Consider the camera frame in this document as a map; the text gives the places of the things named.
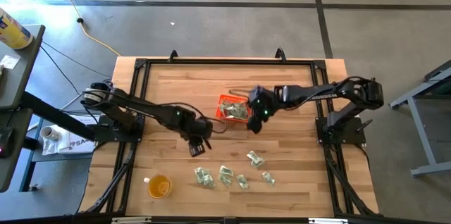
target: plastic cup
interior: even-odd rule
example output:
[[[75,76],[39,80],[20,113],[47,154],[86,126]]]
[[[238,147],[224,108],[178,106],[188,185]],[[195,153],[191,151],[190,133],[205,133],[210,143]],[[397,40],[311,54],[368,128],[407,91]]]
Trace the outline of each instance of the plastic cup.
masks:
[[[165,175],[155,175],[152,178],[145,178],[147,183],[147,194],[153,199],[162,199],[168,196],[172,190],[172,184]]]

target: orange basket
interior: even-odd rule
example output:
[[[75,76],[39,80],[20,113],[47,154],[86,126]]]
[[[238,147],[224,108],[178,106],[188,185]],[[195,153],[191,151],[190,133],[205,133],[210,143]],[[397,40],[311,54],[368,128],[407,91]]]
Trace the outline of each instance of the orange basket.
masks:
[[[230,96],[227,94],[222,94],[219,97],[219,101],[218,101],[218,108],[216,108],[216,117],[217,118],[222,118],[222,119],[226,119],[226,120],[232,120],[232,121],[237,121],[237,122],[241,122],[241,123],[247,123],[247,120],[241,120],[241,119],[237,119],[237,118],[226,118],[222,112],[221,109],[219,108],[219,105],[223,103],[223,101],[229,101],[231,103],[242,103],[242,102],[246,102],[247,98],[245,97],[236,97],[236,96]],[[251,114],[252,110],[247,107],[247,113]]]

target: white label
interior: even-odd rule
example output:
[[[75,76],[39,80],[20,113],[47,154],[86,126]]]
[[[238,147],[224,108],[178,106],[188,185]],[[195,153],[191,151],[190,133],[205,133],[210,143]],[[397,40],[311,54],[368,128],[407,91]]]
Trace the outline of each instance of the white label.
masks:
[[[3,65],[6,69],[14,69],[19,63],[20,57],[18,55],[5,55],[0,61],[0,65]]]

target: yellow can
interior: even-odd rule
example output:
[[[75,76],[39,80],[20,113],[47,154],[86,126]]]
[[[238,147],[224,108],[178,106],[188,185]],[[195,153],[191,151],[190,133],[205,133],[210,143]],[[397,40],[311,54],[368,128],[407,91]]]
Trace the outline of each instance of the yellow can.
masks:
[[[12,49],[23,49],[31,44],[33,35],[0,8],[0,41]]]

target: yellow cable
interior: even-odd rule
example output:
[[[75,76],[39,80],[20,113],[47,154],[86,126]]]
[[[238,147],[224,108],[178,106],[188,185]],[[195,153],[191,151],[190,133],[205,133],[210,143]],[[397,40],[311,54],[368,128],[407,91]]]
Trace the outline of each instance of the yellow cable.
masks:
[[[72,1],[72,0],[69,0],[69,1],[70,1],[70,3],[72,4],[73,8],[75,9],[75,12],[77,13],[78,18],[81,18],[80,13],[78,13],[78,9],[77,9],[77,7],[75,6],[75,4],[73,3],[73,1]],[[80,27],[82,28],[83,32],[85,33],[85,35],[86,35],[87,37],[89,37],[90,39],[92,39],[92,40],[98,42],[99,44],[101,44],[101,45],[103,45],[103,46],[105,46],[106,48],[110,49],[110,51],[112,51],[113,53],[115,53],[117,56],[122,56],[122,55],[120,55],[117,51],[115,51],[113,48],[111,48],[108,44],[105,44],[105,43],[103,43],[103,42],[101,42],[101,41],[99,41],[99,40],[93,38],[91,35],[89,35],[89,34],[86,32],[85,27],[83,26],[83,23],[79,23],[79,24],[80,24]]]

